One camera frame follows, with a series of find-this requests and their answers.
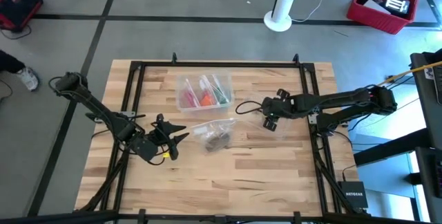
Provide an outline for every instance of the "white shoe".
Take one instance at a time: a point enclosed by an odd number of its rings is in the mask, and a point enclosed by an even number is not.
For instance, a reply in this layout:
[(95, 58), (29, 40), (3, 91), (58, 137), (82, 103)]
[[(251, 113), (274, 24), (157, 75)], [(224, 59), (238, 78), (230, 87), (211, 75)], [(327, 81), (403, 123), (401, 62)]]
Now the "white shoe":
[(16, 75), (20, 78), (21, 82), (25, 84), (29, 91), (32, 92), (39, 87), (39, 78), (30, 67), (21, 69)]

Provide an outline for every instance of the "white cable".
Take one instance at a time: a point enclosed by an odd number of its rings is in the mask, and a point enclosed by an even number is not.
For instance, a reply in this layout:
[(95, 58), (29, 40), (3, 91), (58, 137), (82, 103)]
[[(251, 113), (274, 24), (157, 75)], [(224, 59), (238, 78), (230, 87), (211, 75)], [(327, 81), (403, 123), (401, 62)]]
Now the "white cable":
[(292, 19), (292, 21), (295, 21), (295, 22), (298, 22), (298, 23), (302, 23), (302, 22), (305, 22), (305, 21), (309, 20), (310, 17), (313, 15), (313, 13), (315, 13), (315, 11), (320, 7), (320, 5), (321, 5), (322, 3), (323, 3), (323, 0), (320, 0), (318, 6), (316, 6), (316, 8), (314, 8), (314, 10), (313, 10), (312, 12), (310, 12), (309, 16), (308, 16), (306, 19), (304, 19), (304, 20), (295, 20), (295, 19)]

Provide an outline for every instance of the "butcher block tabletop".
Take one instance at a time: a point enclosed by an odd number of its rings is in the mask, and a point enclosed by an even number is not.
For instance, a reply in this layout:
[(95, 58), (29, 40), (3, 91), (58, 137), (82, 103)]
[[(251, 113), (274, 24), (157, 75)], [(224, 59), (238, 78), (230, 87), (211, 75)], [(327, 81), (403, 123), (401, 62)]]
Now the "butcher block tabletop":
[[(121, 109), (130, 64), (131, 60), (114, 60), (110, 68), (102, 102), (112, 111)], [(315, 67), (320, 94), (335, 93), (332, 64), (315, 63)], [(220, 69), (231, 74), (233, 106), (221, 113), (181, 113), (175, 103), (177, 75), (208, 74)], [(177, 146), (178, 159), (165, 158), (160, 166), (131, 155), (119, 212), (137, 214), (139, 209), (146, 209), (149, 214), (236, 216), (293, 216), (293, 212), (300, 212), (301, 216), (322, 216), (307, 119), (291, 120), (284, 136), (275, 136), (242, 121), (259, 115), (235, 113), (236, 106), (251, 94), (275, 97), (279, 88), (292, 95), (302, 93), (299, 69), (146, 67), (137, 112), (146, 114), (137, 119), (146, 132), (152, 130), (150, 123), (158, 113), (163, 113), (164, 119), (172, 124), (188, 127), (175, 135), (191, 132), (189, 127), (211, 120), (236, 118), (238, 121), (229, 146), (215, 153), (205, 153), (200, 140), (191, 134)], [(105, 129), (98, 124), (95, 132)], [(348, 134), (346, 129), (338, 131)], [(336, 179), (342, 180), (342, 170), (354, 165), (352, 148), (342, 136), (330, 137), (329, 143)], [(75, 209), (83, 207), (104, 182), (112, 147), (109, 132), (92, 139)], [(152, 162), (161, 159), (156, 157)], [(345, 176), (347, 180), (358, 180), (355, 167), (347, 169)], [(324, 182), (328, 209), (332, 212), (332, 194), (325, 179)], [(111, 189), (109, 206), (113, 205), (115, 188)]]

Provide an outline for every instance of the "desk leg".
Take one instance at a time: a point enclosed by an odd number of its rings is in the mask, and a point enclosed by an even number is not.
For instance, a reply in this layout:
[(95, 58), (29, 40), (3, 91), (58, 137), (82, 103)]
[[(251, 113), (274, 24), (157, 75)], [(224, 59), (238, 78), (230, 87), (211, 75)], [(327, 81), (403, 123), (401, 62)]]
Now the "desk leg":
[(358, 152), (354, 155), (354, 160), (356, 166), (366, 165), (413, 151), (416, 147), (430, 147), (430, 135), (426, 128)]

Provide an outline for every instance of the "clear plastic bag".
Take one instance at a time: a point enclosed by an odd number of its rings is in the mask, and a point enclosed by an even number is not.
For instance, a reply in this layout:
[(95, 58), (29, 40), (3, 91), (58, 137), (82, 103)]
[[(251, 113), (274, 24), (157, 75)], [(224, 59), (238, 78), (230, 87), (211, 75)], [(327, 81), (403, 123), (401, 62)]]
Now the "clear plastic bag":
[(237, 120), (234, 118), (213, 120), (191, 128), (193, 135), (200, 139), (204, 151), (211, 153), (229, 145), (231, 132), (236, 122)]

